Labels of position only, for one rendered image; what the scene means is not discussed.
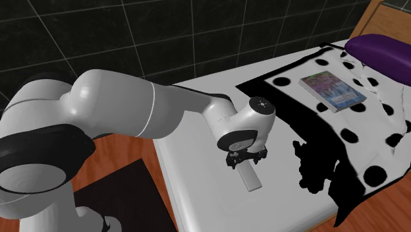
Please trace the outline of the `purple pillow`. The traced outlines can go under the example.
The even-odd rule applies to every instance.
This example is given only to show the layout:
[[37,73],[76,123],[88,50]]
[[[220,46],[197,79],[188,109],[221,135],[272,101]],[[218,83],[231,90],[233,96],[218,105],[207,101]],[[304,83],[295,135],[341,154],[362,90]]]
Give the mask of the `purple pillow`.
[[411,45],[380,34],[349,39],[346,52],[373,70],[411,87]]

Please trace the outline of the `book with purple blue cover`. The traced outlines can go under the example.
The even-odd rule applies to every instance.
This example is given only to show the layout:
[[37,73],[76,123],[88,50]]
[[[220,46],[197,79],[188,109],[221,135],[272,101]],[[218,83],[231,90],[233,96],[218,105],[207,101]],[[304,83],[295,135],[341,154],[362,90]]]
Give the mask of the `book with purple blue cover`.
[[301,78],[298,83],[333,113],[366,100],[363,94],[329,71]]

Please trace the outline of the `white blanket with black dots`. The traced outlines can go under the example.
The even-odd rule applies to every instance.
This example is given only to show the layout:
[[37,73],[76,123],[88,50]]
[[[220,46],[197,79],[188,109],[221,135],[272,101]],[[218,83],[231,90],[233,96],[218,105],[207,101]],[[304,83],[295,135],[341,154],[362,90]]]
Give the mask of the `white blanket with black dots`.
[[[402,84],[332,44],[324,44],[311,55],[247,82],[262,83],[263,77],[294,69],[307,77],[300,67],[312,61],[316,63],[314,68],[322,70],[308,76],[329,71],[366,100],[333,113],[306,90],[316,99],[315,110],[314,103],[304,103],[309,101],[306,98],[295,100],[283,91],[292,82],[284,76],[272,81],[281,88],[275,88],[270,94],[273,97],[266,99],[278,105],[280,117],[284,115],[282,120],[308,140],[305,144],[297,140],[292,143],[300,160],[300,187],[315,194],[330,180],[328,194],[338,206],[335,223],[340,225],[355,207],[411,170],[411,109],[404,105]],[[293,81],[298,77],[299,82],[301,76],[296,75]],[[239,90],[245,83],[238,85]]]

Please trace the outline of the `grey flat rectangular slab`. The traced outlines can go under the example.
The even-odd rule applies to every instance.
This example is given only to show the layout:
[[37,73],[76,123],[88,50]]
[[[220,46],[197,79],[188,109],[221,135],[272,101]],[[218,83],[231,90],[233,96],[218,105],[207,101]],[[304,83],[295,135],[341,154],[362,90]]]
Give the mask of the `grey flat rectangular slab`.
[[236,169],[238,170],[248,192],[262,188],[261,181],[248,160],[237,164]]

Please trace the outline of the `wooden bed with white mattress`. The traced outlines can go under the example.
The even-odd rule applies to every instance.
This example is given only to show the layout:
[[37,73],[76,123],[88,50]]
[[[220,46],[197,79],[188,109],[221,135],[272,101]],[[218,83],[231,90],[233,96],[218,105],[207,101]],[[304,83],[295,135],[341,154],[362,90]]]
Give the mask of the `wooden bed with white mattress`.
[[[306,98],[310,106],[316,99],[293,78],[301,76],[296,69],[284,74],[263,77],[262,83],[247,82],[253,78],[291,64],[304,56],[319,51],[311,48],[223,72],[205,75],[176,85],[203,92],[223,93],[231,97],[235,107],[242,109],[250,96],[273,97],[272,81],[278,76],[292,80],[283,87],[289,96]],[[307,74],[319,72],[315,61],[300,68]],[[245,83],[239,90],[236,85]],[[258,94],[246,93],[252,84]],[[280,107],[275,105],[277,116],[266,143],[266,159],[254,165],[262,188],[249,192],[239,172],[227,167],[227,152],[217,148],[216,141],[200,114],[186,112],[178,128],[169,136],[154,140],[161,170],[169,191],[173,212],[180,232],[304,232],[337,213],[338,206],[328,195],[330,182],[317,194],[309,193],[299,185],[302,176],[298,170],[300,160],[294,155],[292,141],[307,143],[301,132],[292,129],[280,117]]]

